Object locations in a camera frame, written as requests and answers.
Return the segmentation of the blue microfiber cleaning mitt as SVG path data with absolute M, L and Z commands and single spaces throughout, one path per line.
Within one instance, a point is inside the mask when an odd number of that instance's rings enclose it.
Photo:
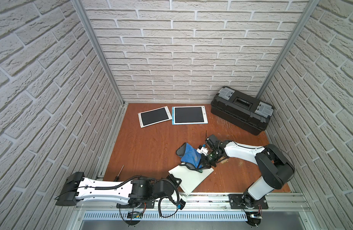
M 179 166 L 185 166 L 189 170 L 202 173 L 201 154 L 197 152 L 190 144 L 184 143 L 176 150 L 176 155 L 181 158 Z

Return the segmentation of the white drawing tablet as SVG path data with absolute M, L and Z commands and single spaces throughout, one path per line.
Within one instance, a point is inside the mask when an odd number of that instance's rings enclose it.
M 147 127 L 161 122 L 169 121 L 172 115 L 168 106 L 138 113 L 140 127 Z
M 213 168 L 202 170 L 202 172 L 193 171 L 186 166 L 177 166 L 169 170 L 169 174 L 175 178 L 181 179 L 180 187 L 187 195 L 191 194 L 212 172 Z

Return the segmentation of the blue-edged drawing tablet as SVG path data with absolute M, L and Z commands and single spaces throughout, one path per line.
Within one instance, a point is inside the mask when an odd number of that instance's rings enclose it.
M 208 124 L 205 106 L 172 107 L 173 125 Z

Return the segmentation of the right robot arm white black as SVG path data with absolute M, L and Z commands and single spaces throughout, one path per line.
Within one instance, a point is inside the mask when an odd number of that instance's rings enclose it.
M 207 152 L 201 148 L 201 160 L 197 169 L 216 167 L 217 163 L 228 158 L 238 158 L 258 166 L 261 177 L 242 196 L 242 203 L 249 209 L 257 205 L 266 194 L 280 190 L 295 173 L 295 166 L 275 145 L 251 146 L 233 140 L 218 140 L 215 135 L 206 140 Z

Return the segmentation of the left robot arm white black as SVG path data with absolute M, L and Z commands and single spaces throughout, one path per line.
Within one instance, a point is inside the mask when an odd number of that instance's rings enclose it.
M 150 209 L 156 200 L 167 198 L 177 209 L 183 209 L 186 202 L 178 191 L 181 182 L 172 175 L 159 180 L 137 175 L 124 182 L 98 181 L 85 177 L 83 172 L 75 172 L 66 178 L 55 205 L 71 207 L 80 201 L 97 201 L 113 202 L 121 209 L 142 205 Z

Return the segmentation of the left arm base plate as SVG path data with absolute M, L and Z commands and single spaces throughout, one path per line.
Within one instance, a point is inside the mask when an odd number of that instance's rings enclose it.
M 132 195 L 128 204 L 120 205 L 117 204 L 116 208 L 118 209 L 153 209 L 154 208 L 154 199 L 150 197 L 140 197 L 138 195 Z

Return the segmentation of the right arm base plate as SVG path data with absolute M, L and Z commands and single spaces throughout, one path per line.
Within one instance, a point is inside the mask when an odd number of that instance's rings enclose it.
M 268 209 L 268 203 L 265 196 L 260 200 L 255 200 L 248 194 L 229 194 L 228 198 L 231 209 Z

